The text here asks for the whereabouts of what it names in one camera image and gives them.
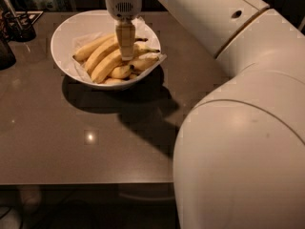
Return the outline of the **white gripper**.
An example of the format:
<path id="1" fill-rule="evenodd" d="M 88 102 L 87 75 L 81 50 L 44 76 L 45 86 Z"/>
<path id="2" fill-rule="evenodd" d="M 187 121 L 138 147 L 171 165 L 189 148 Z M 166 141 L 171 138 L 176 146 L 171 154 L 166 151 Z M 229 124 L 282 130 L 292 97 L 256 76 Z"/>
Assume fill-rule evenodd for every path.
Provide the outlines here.
<path id="1" fill-rule="evenodd" d="M 122 60 L 132 60 L 135 41 L 135 26 L 132 20 L 141 12 L 142 0 L 105 0 L 105 3 L 108 13 L 118 21 L 115 33 Z"/>

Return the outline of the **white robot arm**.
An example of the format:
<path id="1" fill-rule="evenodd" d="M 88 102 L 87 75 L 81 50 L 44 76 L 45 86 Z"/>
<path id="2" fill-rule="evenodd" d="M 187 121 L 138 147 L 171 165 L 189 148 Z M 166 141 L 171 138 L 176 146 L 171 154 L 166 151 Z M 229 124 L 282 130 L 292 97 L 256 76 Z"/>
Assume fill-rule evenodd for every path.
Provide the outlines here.
<path id="1" fill-rule="evenodd" d="M 158 0 L 228 74 L 173 154 L 181 229 L 305 229 L 305 36 L 262 0 Z M 140 0 L 106 0 L 132 20 Z"/>

